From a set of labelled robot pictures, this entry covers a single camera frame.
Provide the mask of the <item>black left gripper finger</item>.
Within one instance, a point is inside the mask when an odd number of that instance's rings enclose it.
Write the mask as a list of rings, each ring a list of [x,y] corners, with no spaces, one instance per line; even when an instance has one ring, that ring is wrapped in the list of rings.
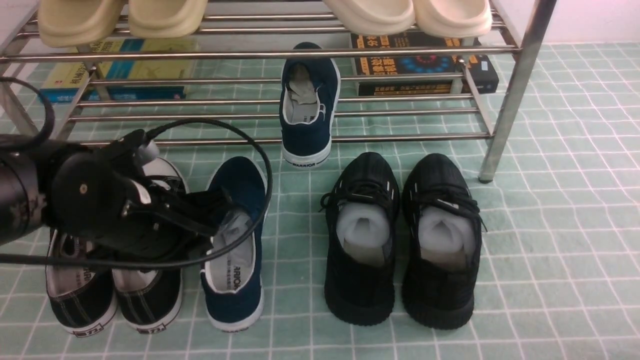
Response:
[[[204,237],[213,237],[234,207],[230,193],[223,188],[195,193],[152,193],[150,214],[167,223]]]

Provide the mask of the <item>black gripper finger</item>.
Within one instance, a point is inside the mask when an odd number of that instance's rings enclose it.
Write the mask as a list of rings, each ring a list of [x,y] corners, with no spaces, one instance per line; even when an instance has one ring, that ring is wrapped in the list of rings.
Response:
[[[194,262],[205,264],[210,251],[213,249],[208,235],[190,232],[156,232],[153,249],[160,247],[160,255],[151,258],[152,265],[161,265],[174,262]]]

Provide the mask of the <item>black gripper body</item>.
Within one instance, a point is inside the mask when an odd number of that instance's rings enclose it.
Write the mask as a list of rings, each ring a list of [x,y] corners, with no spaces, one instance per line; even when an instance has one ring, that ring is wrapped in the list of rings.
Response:
[[[103,148],[69,155],[51,181],[55,228],[126,256],[169,255],[173,226],[157,213],[167,192],[143,171],[157,155],[149,144],[138,129]]]

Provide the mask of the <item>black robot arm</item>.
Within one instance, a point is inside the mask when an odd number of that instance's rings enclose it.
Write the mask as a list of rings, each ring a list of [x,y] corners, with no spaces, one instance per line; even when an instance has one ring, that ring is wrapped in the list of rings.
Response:
[[[231,209],[228,191],[173,189],[179,176],[144,173],[158,159],[150,136],[135,130],[103,148],[46,140],[16,151],[28,138],[1,137],[1,243],[42,226],[96,246],[89,265],[176,268],[217,234]]]

